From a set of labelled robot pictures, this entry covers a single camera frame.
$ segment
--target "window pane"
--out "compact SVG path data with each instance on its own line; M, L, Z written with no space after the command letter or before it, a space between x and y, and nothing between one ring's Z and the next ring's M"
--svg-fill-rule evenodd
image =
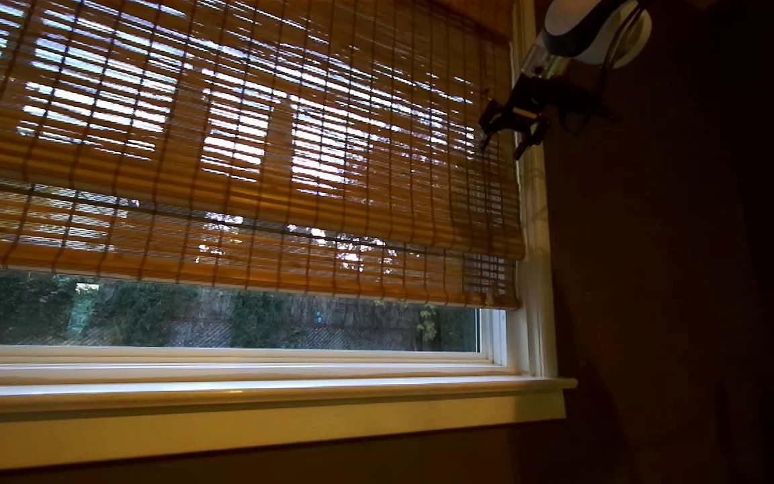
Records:
M0 268L0 344L475 352L479 310Z

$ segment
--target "brown wall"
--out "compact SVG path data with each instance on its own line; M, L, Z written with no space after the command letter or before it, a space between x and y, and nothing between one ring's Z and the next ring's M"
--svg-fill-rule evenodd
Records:
M550 138L558 352L581 380L564 423L0 482L774 482L768 18L658 3L648 53L609 81L616 119Z

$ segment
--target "white window trim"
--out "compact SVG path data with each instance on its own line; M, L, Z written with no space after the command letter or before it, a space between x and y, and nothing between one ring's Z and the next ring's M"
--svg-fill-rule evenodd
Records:
M517 52L532 9L517 3ZM518 181L523 310L487 311L482 352L0 346L0 470L564 416L538 147Z

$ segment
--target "window sill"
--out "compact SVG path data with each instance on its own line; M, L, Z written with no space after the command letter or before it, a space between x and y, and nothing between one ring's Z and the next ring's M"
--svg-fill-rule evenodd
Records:
M0 470L564 416L569 380L3 384Z

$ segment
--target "bamboo blind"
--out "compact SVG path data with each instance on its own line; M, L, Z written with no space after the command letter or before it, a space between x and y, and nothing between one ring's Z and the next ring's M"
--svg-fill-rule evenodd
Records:
M0 267L510 306L507 46L415 0L0 0Z

